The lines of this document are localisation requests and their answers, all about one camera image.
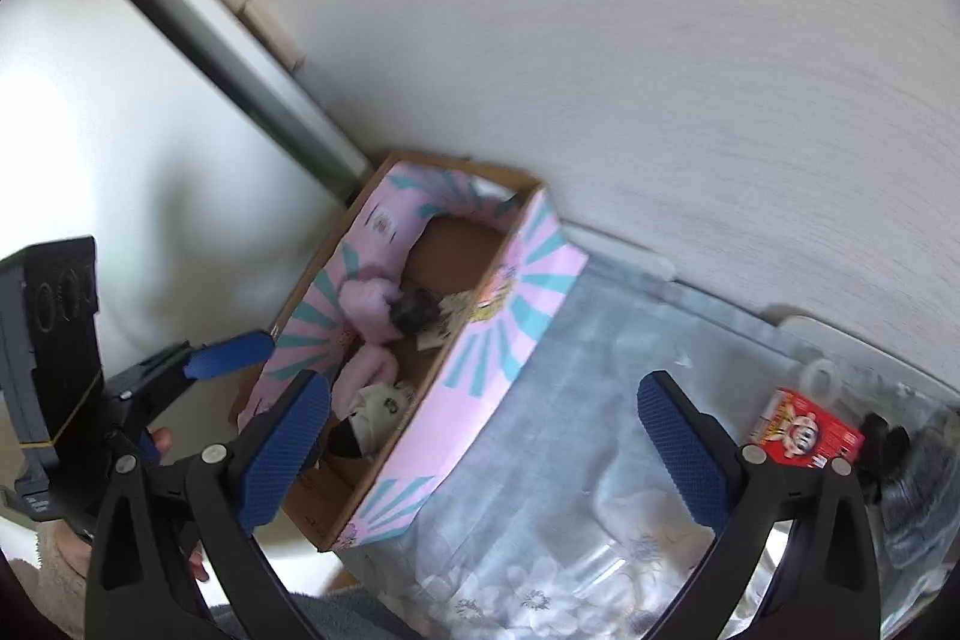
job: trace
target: pink fluffy object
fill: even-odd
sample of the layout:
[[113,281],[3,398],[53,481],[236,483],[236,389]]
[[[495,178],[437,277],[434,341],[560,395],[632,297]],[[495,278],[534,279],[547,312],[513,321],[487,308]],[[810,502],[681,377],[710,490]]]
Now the pink fluffy object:
[[340,306],[353,328],[372,345],[393,342],[403,335],[390,322],[390,305],[400,299],[400,288],[392,280],[347,280],[340,287]]
[[392,386],[397,381],[400,365],[397,357],[381,345],[361,345],[356,355],[340,370],[340,376],[333,384],[331,408],[340,420],[352,413],[357,393],[374,383],[386,383]]

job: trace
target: white ring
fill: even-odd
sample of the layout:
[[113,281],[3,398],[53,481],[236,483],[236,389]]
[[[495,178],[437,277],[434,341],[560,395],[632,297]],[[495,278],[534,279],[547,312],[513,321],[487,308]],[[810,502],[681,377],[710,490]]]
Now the white ring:
[[[823,385],[819,381],[821,374],[827,375],[827,381],[829,381],[826,390],[821,389]],[[829,359],[817,359],[800,370],[797,390],[811,402],[826,408],[840,398],[843,381],[840,380],[840,373],[837,371],[835,363]]]

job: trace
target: metal screw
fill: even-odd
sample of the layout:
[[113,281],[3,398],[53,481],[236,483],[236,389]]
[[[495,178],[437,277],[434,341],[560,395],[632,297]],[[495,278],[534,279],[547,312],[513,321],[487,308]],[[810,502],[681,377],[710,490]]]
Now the metal screw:
[[223,445],[208,445],[203,448],[200,458],[203,458],[203,461],[208,464],[219,464],[227,458],[227,448],[224,448]]
[[751,464],[762,464],[767,461],[767,453],[758,445],[744,445],[740,453],[743,453],[744,461]]
[[133,472],[134,467],[136,467],[136,456],[120,456],[117,459],[116,471],[121,475]]
[[830,462],[830,466],[833,467],[833,471],[837,475],[842,475],[843,477],[847,477],[853,472],[853,467],[850,466],[850,462],[847,461],[846,458],[834,458],[834,460]]

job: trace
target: red packet with cartoon character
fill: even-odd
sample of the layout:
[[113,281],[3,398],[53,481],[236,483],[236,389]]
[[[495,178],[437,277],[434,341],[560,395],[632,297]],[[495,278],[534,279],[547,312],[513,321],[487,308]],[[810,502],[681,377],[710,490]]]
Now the red packet with cartoon character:
[[790,389],[777,389],[751,442],[781,464],[823,467],[831,458],[856,461],[863,434]]

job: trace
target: transparent plastic sheet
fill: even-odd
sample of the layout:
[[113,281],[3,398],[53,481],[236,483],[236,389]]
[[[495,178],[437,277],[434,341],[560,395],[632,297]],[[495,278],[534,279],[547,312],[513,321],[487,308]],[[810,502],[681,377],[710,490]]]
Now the transparent plastic sheet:
[[[433,638],[639,637],[707,551],[637,419],[637,384],[666,369],[738,442],[816,349],[702,292],[592,259],[517,384],[398,538],[342,553]],[[909,431],[939,403],[837,362],[834,413],[872,410]],[[875,535],[882,533],[875,525]],[[774,569],[762,557],[725,636],[749,624]],[[888,624],[940,564],[892,571]]]

